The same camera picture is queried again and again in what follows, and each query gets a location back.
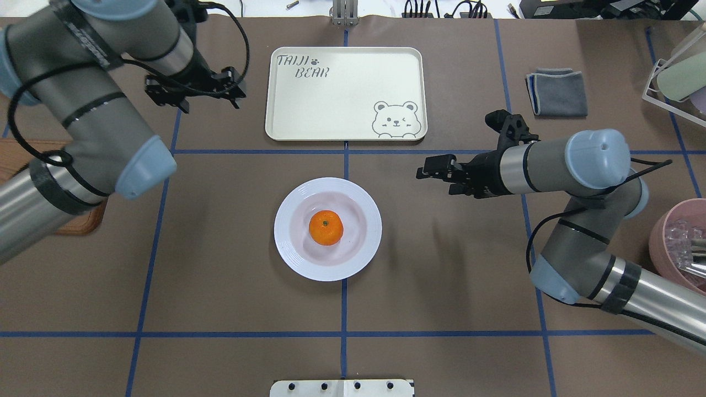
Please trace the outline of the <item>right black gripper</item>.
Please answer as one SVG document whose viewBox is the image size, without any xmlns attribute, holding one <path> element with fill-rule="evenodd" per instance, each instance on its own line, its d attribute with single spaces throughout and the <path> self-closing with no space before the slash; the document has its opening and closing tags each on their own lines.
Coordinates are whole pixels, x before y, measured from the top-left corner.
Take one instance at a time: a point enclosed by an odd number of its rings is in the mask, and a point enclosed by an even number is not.
<svg viewBox="0 0 706 397">
<path fill-rule="evenodd" d="M 500 161 L 501 152 L 497 150 L 475 155 L 466 163 L 459 163 L 455 155 L 435 155 L 417 168 L 416 179 L 452 180 L 449 195 L 499 197 L 504 195 Z"/>
</svg>

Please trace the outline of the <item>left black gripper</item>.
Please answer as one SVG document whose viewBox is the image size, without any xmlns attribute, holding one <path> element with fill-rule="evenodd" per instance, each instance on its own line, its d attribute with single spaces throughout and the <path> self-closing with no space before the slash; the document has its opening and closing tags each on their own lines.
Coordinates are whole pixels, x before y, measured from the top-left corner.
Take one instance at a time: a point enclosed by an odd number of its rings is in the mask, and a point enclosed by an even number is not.
<svg viewBox="0 0 706 397">
<path fill-rule="evenodd" d="M 219 73 L 207 71 L 202 75 L 192 75 L 189 82 L 174 78 L 147 75 L 145 93 L 158 106 L 174 106 L 183 113 L 189 113 L 188 97 L 210 97 L 229 101 L 239 109 L 239 101 L 246 98 L 244 88 L 237 83 L 240 74 L 232 67 L 223 68 Z"/>
</svg>

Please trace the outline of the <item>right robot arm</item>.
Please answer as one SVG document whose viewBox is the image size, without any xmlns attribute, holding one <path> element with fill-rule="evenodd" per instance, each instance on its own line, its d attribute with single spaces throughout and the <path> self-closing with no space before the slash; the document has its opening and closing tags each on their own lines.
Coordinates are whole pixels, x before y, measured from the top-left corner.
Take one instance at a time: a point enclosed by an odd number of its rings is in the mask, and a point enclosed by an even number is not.
<svg viewBox="0 0 706 397">
<path fill-rule="evenodd" d="M 649 199 L 615 129 L 580 131 L 540 141 L 517 127 L 499 134 L 497 149 L 467 163 L 454 155 L 426 158 L 417 179 L 441 179 L 451 195 L 476 199 L 564 191 L 570 201 L 530 265 L 532 283 L 557 302 L 622 316 L 669 341 L 704 353 L 704 296 L 621 259 L 608 246 L 624 219 Z"/>
</svg>

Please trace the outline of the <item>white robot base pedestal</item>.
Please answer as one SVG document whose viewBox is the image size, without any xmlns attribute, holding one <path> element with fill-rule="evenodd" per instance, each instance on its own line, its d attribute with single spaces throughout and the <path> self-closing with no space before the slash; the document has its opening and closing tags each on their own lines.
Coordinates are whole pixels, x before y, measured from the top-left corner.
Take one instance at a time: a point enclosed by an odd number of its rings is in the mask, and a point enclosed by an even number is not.
<svg viewBox="0 0 706 397">
<path fill-rule="evenodd" d="M 315 379 L 276 381 L 270 396 L 416 396 L 413 380 Z"/>
</svg>

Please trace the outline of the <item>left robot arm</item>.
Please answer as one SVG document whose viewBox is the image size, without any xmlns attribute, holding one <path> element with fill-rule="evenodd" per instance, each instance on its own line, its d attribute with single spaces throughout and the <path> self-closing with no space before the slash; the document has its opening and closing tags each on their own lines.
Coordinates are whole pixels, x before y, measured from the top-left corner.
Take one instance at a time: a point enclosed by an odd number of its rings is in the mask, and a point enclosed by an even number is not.
<svg viewBox="0 0 706 397">
<path fill-rule="evenodd" d="M 213 71 L 196 47 L 204 1 L 50 1 L 2 28 L 2 94 L 7 126 L 30 154 L 2 185 L 2 263 L 117 193 L 135 199 L 177 164 L 109 72 L 145 70 L 144 90 L 159 106 L 189 111 L 189 97 L 245 97 L 232 66 Z"/>
</svg>

